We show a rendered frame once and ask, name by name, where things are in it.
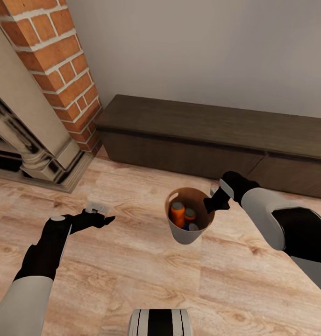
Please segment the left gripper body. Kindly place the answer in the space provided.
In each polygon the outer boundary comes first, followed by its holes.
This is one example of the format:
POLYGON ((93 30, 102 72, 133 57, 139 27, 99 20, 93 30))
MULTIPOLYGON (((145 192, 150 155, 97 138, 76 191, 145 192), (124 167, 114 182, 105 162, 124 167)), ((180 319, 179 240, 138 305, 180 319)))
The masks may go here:
POLYGON ((97 213, 97 212, 96 213, 87 213, 85 210, 86 209, 83 209, 82 213, 79 214, 84 219, 84 227, 82 228, 82 230, 85 229, 85 228, 88 228, 90 226, 95 226, 97 228, 103 227, 103 223, 104 223, 104 220, 105 220, 104 215, 102 215, 100 213, 97 213))

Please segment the can of soda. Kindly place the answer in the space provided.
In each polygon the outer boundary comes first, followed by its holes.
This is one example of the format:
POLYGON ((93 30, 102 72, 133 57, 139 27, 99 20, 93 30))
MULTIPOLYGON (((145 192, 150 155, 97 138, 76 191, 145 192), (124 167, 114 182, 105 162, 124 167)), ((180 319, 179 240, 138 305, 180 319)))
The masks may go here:
POLYGON ((194 223, 186 223, 183 229, 186 231, 199 231, 197 224, 194 223))
POLYGON ((195 216, 196 213, 194 211, 194 209, 192 209, 191 207, 187 207, 185 210, 185 224, 186 223, 194 223, 195 224, 195 216))
POLYGON ((185 210, 182 203, 175 202, 171 205, 171 222, 182 230, 185 226, 185 210))

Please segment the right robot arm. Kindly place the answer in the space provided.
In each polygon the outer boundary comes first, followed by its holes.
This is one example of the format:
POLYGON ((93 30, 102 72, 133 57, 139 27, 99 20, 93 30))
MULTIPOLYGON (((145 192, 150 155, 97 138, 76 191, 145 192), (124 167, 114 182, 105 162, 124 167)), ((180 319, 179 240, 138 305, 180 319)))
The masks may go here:
POLYGON ((219 181, 219 188, 210 189, 212 198, 203 200, 207 213, 229 210, 228 201, 232 198, 270 247, 288 254, 321 289, 321 215, 260 187, 237 172, 225 173, 219 181))

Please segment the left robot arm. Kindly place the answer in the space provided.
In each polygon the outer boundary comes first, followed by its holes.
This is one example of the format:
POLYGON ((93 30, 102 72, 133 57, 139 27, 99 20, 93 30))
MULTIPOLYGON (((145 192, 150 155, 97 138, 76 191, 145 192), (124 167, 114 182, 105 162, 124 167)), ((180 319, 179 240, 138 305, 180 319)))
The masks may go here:
POLYGON ((71 234, 90 226, 101 228, 115 216, 109 208, 90 201, 81 214, 51 217, 37 245, 27 249, 21 270, 0 302, 0 336, 41 336, 52 284, 71 234))

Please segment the trash can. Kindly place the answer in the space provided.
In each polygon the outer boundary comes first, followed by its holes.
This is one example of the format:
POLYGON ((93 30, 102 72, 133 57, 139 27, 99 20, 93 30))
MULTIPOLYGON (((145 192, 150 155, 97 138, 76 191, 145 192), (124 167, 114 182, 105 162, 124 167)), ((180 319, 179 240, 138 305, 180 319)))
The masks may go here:
POLYGON ((193 243, 214 221, 216 210, 212 210, 208 214, 204 205, 204 198, 210 197, 201 190, 192 187, 175 189, 167 196, 164 204, 165 213, 172 235, 178 243, 183 245, 193 243), (178 196, 169 201, 169 198, 175 193, 178 193, 178 196), (182 230, 171 222, 171 205, 175 202, 182 203, 184 208, 191 207, 194 209, 196 213, 194 222, 197 224, 199 231, 182 230))

